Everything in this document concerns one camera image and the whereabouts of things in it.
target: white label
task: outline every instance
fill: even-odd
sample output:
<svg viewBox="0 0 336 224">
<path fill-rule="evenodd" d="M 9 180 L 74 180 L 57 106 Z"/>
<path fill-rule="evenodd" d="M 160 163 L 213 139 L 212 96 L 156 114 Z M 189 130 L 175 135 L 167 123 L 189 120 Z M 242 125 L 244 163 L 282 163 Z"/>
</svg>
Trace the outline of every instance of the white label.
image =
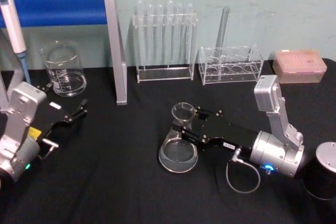
<svg viewBox="0 0 336 224">
<path fill-rule="evenodd" d="M 231 144 L 228 144 L 228 143 L 225 143 L 225 142 L 223 143 L 223 146 L 226 147 L 226 148 L 230 148 L 232 150 L 236 149 L 236 147 L 234 145 L 231 145 Z"/>
<path fill-rule="evenodd" d="M 58 105 L 57 103 L 54 103 L 54 102 L 49 103 L 49 105 L 52 106 L 52 107 L 54 107 L 55 109 L 58 109 L 58 110 L 59 110 L 60 108 L 62 108 L 61 105 Z"/>
</svg>

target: blue led light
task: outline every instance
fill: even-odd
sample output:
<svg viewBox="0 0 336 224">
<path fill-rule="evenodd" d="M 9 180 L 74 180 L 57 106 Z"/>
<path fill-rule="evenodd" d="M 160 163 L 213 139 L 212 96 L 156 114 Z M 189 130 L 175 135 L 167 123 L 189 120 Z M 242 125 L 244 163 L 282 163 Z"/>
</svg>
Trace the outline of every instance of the blue led light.
<svg viewBox="0 0 336 224">
<path fill-rule="evenodd" d="M 264 168 L 268 170 L 274 170 L 273 166 L 271 165 L 265 165 Z"/>
</svg>

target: black cylinder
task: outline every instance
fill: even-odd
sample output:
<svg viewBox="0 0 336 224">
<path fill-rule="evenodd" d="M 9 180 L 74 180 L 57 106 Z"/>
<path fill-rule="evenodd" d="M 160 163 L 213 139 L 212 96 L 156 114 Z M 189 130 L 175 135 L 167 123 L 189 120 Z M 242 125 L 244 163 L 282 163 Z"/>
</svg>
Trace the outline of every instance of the black cylinder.
<svg viewBox="0 0 336 224">
<path fill-rule="evenodd" d="M 316 157 L 307 165 L 303 183 L 307 191 L 319 199 L 336 197 L 336 173 L 322 166 Z"/>
</svg>

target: cable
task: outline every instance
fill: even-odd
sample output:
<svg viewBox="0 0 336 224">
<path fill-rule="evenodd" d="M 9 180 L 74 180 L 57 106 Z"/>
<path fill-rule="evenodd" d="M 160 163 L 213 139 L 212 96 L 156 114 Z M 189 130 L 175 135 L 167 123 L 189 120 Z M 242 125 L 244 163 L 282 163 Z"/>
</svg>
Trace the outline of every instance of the cable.
<svg viewBox="0 0 336 224">
<path fill-rule="evenodd" d="M 255 168 L 253 165 L 249 164 L 249 163 L 245 163 L 244 161 L 241 161 L 240 163 L 242 163 L 243 165 L 246 165 L 246 166 L 249 166 L 251 167 L 258 175 L 258 184 L 255 188 L 253 188 L 252 190 L 250 191 L 240 191 L 240 190 L 237 190 L 236 188 L 233 187 L 233 185 L 231 185 L 230 183 L 230 180 L 229 180 L 229 175 L 228 175 L 228 166 L 229 166 L 229 161 L 226 163 L 226 181 L 227 183 L 229 184 L 229 186 L 231 187 L 231 189 L 237 193 L 240 193 L 240 194 L 251 194 L 253 193 L 255 190 L 257 190 L 260 186 L 260 173 L 258 171 L 257 168 Z"/>
</svg>

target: yellow label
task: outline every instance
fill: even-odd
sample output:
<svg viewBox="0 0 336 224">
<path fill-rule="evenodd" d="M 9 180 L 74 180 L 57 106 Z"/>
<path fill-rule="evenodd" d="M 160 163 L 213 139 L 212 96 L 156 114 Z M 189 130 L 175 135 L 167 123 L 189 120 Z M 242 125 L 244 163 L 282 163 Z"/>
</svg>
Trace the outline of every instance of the yellow label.
<svg viewBox="0 0 336 224">
<path fill-rule="evenodd" d="M 39 131 L 36 128 L 30 127 L 28 131 L 28 135 L 34 139 L 37 139 L 41 135 L 42 131 Z"/>
</svg>

